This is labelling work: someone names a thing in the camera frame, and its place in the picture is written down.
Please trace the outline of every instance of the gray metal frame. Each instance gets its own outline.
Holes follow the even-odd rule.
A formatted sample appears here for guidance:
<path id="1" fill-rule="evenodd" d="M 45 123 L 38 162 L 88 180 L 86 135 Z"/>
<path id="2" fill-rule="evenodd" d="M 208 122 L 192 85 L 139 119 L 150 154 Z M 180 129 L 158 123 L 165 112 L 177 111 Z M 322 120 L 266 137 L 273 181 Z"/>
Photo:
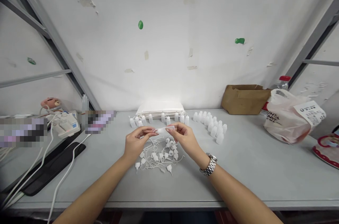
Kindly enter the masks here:
<path id="1" fill-rule="evenodd" d="M 82 76 L 79 68 L 73 60 L 70 52 L 68 51 L 65 43 L 54 27 L 51 19 L 46 13 L 45 9 L 39 2 L 39 0 L 17 0 L 21 7 L 18 7 L 11 0 L 0 0 L 5 6 L 11 9 L 14 13 L 24 19 L 28 24 L 34 27 L 43 38 L 46 45 L 58 61 L 59 65 L 63 69 L 68 79 L 73 84 L 78 94 L 82 97 L 84 94 L 89 100 L 89 109 L 101 110 L 99 103 L 95 99 L 92 91 L 87 85 L 84 77 Z M 39 80 L 42 78 L 56 76 L 55 72 L 42 74 L 34 77 L 20 78 L 16 80 L 10 80 L 6 82 L 0 82 L 3 87 Z"/>
<path id="2" fill-rule="evenodd" d="M 71 70 L 60 70 L 60 71 L 50 72 L 46 74 L 40 74 L 37 76 L 30 76 L 30 77 L 23 77 L 23 78 L 14 79 L 14 80 L 2 81 L 0 82 L 0 88 L 5 88 L 8 86 L 13 86 L 13 85 L 22 84 L 22 83 L 28 83 L 28 82 L 32 82 L 32 81 L 36 81 L 36 80 L 40 80 L 44 78 L 49 78 L 49 77 L 71 73 L 71 72 L 72 72 Z"/>
<path id="3" fill-rule="evenodd" d="M 328 65 L 328 66 L 339 66 L 339 62 L 336 61 L 319 61 L 312 60 L 312 57 L 326 40 L 327 36 L 332 32 L 335 24 L 337 23 L 339 16 L 339 0 L 333 0 L 324 16 L 314 29 L 313 33 L 307 40 L 306 44 L 301 49 L 300 53 L 294 60 L 293 64 L 287 71 L 286 75 L 291 76 L 292 80 L 289 87 L 298 79 L 300 74 L 304 71 L 308 64 Z"/>

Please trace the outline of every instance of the plastic bag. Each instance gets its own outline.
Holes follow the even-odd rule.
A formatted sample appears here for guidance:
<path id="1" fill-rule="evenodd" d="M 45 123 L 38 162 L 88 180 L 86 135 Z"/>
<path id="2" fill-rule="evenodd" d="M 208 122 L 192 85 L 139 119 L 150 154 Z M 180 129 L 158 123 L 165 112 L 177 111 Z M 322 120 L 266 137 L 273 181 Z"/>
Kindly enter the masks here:
<path id="1" fill-rule="evenodd" d="M 312 127 L 298 114 L 294 106 L 308 101 L 310 101 L 308 97 L 294 96 L 283 89 L 272 90 L 267 104 L 265 129 L 285 143 L 301 142 L 310 133 Z"/>

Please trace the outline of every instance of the silver wristwatch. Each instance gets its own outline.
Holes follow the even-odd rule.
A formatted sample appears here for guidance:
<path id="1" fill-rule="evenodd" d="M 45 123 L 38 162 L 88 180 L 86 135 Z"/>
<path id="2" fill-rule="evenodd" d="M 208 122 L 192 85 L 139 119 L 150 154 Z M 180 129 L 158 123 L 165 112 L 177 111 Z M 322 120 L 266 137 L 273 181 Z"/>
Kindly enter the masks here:
<path id="1" fill-rule="evenodd" d="M 216 162 L 218 160 L 216 156 L 213 156 L 210 153 L 206 153 L 206 154 L 211 158 L 211 160 L 209 161 L 208 167 L 205 170 L 200 169 L 200 172 L 202 172 L 204 176 L 210 176 L 213 173 L 215 166 L 216 166 Z"/>

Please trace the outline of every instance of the wrist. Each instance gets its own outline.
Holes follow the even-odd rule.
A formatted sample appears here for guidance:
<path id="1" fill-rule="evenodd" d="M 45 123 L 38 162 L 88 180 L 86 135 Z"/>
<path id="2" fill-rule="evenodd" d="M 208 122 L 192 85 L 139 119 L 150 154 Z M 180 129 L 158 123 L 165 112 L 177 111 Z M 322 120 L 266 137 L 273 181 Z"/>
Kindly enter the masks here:
<path id="1" fill-rule="evenodd" d="M 205 170 L 211 159 L 202 149 L 200 149 L 200 151 L 195 154 L 193 160 L 201 168 L 201 170 Z"/>

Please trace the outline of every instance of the shelf bar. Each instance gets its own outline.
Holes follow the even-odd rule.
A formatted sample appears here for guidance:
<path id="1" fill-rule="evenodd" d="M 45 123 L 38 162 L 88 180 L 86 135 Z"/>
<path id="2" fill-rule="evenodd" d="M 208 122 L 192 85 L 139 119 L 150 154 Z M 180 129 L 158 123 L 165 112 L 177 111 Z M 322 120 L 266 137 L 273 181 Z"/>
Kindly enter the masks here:
<path id="1" fill-rule="evenodd" d="M 8 86 L 13 86 L 13 85 L 22 84 L 22 83 L 28 83 L 28 82 L 32 82 L 32 81 L 36 81 L 36 80 L 40 80 L 44 78 L 49 78 L 49 77 L 71 73 L 71 72 L 72 72 L 71 70 L 59 70 L 59 71 L 41 74 L 37 76 L 30 76 L 30 77 L 23 77 L 23 78 L 14 79 L 14 80 L 2 81 L 0 82 L 0 88 L 5 88 Z"/>
<path id="2" fill-rule="evenodd" d="M 50 36 L 46 29 L 43 27 L 41 23 L 35 20 L 28 12 L 26 12 L 23 8 L 17 6 L 11 0 L 0 0 L 2 4 L 12 10 L 15 14 L 17 14 L 20 18 L 22 18 L 26 23 L 36 29 L 39 33 L 41 33 L 47 39 L 50 39 Z"/>
<path id="3" fill-rule="evenodd" d="M 339 61 L 304 60 L 303 63 L 308 63 L 308 64 L 318 64 L 318 65 L 327 65 L 327 66 L 336 66 L 336 67 L 339 67 Z"/>

